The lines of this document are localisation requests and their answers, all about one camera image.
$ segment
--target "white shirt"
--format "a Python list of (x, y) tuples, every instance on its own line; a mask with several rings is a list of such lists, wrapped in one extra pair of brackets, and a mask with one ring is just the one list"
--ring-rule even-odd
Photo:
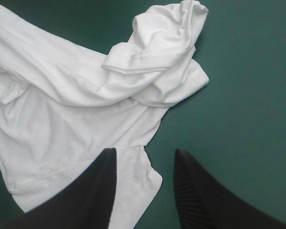
[(131, 229), (160, 188), (144, 146), (169, 107), (208, 83), (192, 59), (208, 10), (152, 6), (108, 56), (50, 34), (0, 5), (0, 169), (28, 211), (104, 149), (117, 149), (109, 228)]

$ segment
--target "clothing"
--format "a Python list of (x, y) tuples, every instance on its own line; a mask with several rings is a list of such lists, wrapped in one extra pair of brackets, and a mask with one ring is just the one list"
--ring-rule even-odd
[(116, 188), (116, 152), (104, 149), (60, 193), (0, 229), (107, 229)]
[(24, 211), (115, 147), (109, 228), (135, 226), (162, 182), (144, 146), (169, 107), (208, 83), (192, 59), (207, 13), (194, 0), (152, 6), (106, 56), (0, 5), (0, 169)]

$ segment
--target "fabric fold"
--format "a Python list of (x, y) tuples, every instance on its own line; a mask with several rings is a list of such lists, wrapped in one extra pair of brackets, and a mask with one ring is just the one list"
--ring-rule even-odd
[(8, 104), (18, 98), (28, 87), (27, 83), (14, 80), (0, 60), (0, 104)]
[[(63, 105), (108, 106), (135, 95), (139, 102), (169, 107), (184, 99), (169, 94), (192, 75), (187, 69), (193, 68), (194, 43), (207, 12), (193, 0), (152, 6), (134, 18), (129, 41), (115, 45), (106, 57), (47, 33), (0, 5), (0, 59), (11, 79), (36, 86)], [(149, 86), (153, 93), (146, 96), (141, 91)], [(149, 97), (165, 102), (150, 102)]]
[(129, 41), (112, 47), (103, 68), (125, 75), (158, 72), (132, 98), (153, 107), (175, 105), (209, 81), (192, 59), (207, 14), (208, 9), (193, 0), (151, 6), (134, 18)]

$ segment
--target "wrinkled fabric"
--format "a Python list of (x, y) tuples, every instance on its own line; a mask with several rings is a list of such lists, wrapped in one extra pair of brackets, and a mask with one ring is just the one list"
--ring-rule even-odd
[(0, 169), (28, 211), (117, 149), (109, 228), (133, 228), (160, 188), (144, 146), (169, 107), (208, 83), (192, 59), (208, 10), (152, 6), (108, 55), (26, 22), (0, 5)]

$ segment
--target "green floor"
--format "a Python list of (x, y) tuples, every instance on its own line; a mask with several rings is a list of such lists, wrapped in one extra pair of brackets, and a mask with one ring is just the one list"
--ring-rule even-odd
[[(127, 41), (136, 14), (177, 1), (0, 3), (51, 33), (108, 53)], [(163, 184), (135, 229), (181, 228), (173, 192), (178, 147), (189, 149), (238, 196), (286, 223), (286, 0), (201, 3), (210, 11), (194, 58), (210, 83), (169, 110), (147, 146)], [(0, 222), (19, 214), (0, 175)]]

